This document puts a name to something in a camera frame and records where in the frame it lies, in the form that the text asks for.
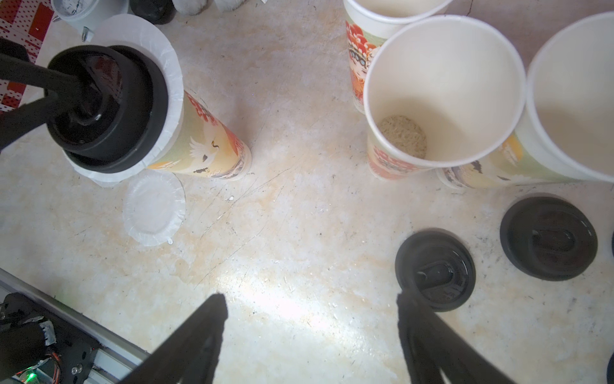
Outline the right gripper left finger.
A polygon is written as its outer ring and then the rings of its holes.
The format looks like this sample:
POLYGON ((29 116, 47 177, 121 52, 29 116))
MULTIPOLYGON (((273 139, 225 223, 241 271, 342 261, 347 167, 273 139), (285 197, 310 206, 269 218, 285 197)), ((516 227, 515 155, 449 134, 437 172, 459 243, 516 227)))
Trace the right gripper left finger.
POLYGON ((213 294, 121 383, 211 383, 223 342, 228 309, 213 294))

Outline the paper milk tea cup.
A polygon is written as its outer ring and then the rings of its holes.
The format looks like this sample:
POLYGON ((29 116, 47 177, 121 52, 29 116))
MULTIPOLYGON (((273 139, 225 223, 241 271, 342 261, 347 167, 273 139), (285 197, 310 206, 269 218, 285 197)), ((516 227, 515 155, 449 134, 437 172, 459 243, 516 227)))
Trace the paper milk tea cup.
POLYGON ((174 144, 148 166, 150 170, 225 180, 249 173, 249 147, 188 91, 182 112, 174 144))

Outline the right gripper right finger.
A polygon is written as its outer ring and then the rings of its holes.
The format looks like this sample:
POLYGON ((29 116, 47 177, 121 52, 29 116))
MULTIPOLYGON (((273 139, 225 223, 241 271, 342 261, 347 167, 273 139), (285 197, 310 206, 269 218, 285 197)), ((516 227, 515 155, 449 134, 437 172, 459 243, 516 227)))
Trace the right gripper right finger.
POLYGON ((412 383, 511 383, 418 294, 398 294, 398 333, 412 383))

